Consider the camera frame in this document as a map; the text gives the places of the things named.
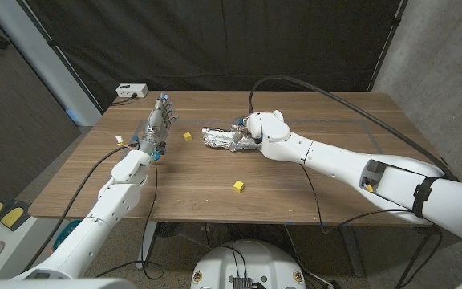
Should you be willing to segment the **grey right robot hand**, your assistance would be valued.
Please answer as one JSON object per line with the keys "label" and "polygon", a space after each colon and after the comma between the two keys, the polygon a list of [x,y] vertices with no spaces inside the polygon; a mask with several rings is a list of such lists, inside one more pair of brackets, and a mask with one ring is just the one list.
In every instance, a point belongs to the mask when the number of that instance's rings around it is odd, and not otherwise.
{"label": "grey right robot hand", "polygon": [[249,131],[249,116],[238,117],[233,121],[231,126],[233,132],[233,141],[248,145],[259,145],[262,142],[262,136],[253,137]]}

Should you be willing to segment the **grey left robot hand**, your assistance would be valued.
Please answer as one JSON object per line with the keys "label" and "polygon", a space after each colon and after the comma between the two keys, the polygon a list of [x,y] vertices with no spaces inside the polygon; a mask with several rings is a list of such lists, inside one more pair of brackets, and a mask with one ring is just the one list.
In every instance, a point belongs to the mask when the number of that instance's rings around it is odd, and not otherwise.
{"label": "grey left robot hand", "polygon": [[172,106],[173,102],[169,100],[168,95],[161,92],[148,117],[144,134],[139,140],[140,151],[149,155],[154,152],[165,154],[169,129],[179,119],[179,116],[175,116],[176,110]]}

